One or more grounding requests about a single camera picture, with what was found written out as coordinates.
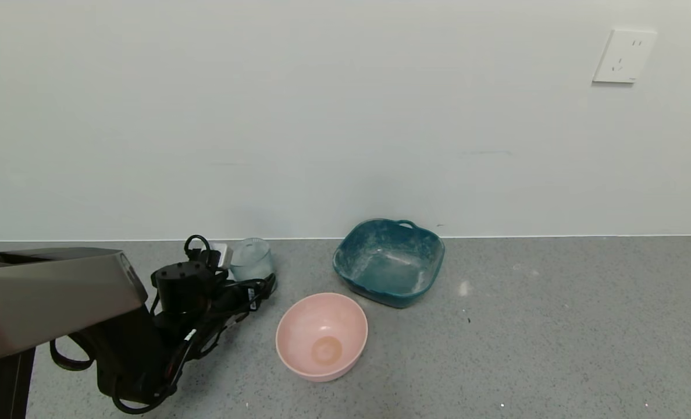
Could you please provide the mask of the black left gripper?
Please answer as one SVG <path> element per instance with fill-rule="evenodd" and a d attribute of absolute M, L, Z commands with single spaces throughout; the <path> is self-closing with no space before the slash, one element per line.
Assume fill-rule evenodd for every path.
<path fill-rule="evenodd" d="M 217 288 L 218 312 L 255 311 L 259 298 L 266 300 L 276 291 L 276 273 L 260 280 L 226 280 Z"/>

